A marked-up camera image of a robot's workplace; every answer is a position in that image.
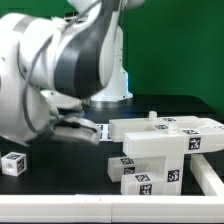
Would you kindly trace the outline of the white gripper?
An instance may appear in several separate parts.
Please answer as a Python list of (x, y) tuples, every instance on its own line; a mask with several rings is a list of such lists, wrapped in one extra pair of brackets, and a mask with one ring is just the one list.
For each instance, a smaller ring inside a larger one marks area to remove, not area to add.
[(53, 125), (50, 139), (62, 142), (88, 143), (98, 145), (101, 129), (94, 122), (72, 116), (63, 118)]

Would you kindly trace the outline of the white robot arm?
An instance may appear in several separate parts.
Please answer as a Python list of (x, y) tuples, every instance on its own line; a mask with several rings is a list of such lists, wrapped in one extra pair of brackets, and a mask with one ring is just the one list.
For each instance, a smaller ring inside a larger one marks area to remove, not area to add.
[(102, 89), (113, 71), (119, 14), (145, 0), (67, 0), (70, 21), (21, 13), (0, 18), (0, 136), (22, 145), (45, 138), (97, 144), (83, 113), (61, 115), (42, 87), (76, 99)]

